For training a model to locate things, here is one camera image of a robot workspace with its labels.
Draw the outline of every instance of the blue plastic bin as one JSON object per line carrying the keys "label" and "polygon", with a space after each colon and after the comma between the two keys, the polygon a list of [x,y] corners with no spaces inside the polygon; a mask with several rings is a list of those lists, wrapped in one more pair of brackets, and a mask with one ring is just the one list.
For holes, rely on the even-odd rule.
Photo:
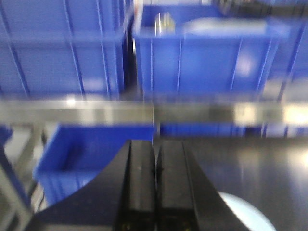
{"label": "blue plastic bin", "polygon": [[114,32],[132,0],[2,0],[1,17],[11,34]]}
{"label": "blue plastic bin", "polygon": [[254,135],[262,137],[307,137],[308,127],[266,124],[254,129]]}
{"label": "blue plastic bin", "polygon": [[0,125],[0,145],[4,146],[5,143],[12,137],[13,130],[6,126]]}
{"label": "blue plastic bin", "polygon": [[[169,12],[176,31],[155,36],[154,18]],[[265,31],[212,29],[184,33],[182,24],[201,17],[225,18],[215,6],[144,6],[135,20],[138,80],[145,94],[260,92],[286,27],[272,20]]]}
{"label": "blue plastic bin", "polygon": [[269,78],[299,79],[308,77],[308,19],[284,18],[291,36],[278,46]]}
{"label": "blue plastic bin", "polygon": [[[83,14],[76,13],[78,23],[72,15],[60,17],[62,0],[11,2],[21,2],[30,12],[26,14],[28,22],[24,11],[15,12],[20,6],[3,1],[0,8],[0,93],[3,97],[111,95],[124,89],[127,34],[131,29],[133,7],[127,11],[121,27],[107,33],[102,24],[99,24],[101,30],[91,27],[89,21],[83,20]],[[73,2],[73,8],[79,7],[84,14],[93,13],[87,6],[96,4],[93,0],[70,1]]]}
{"label": "blue plastic bin", "polygon": [[275,6],[290,6],[296,4],[307,3],[307,0],[257,0],[259,2],[266,3],[267,5]]}
{"label": "blue plastic bin", "polygon": [[161,135],[165,136],[244,136],[245,127],[233,124],[164,124],[161,126]]}
{"label": "blue plastic bin", "polygon": [[126,140],[152,141],[153,135],[153,126],[59,126],[34,178],[44,188],[48,204],[55,204],[92,180]]}

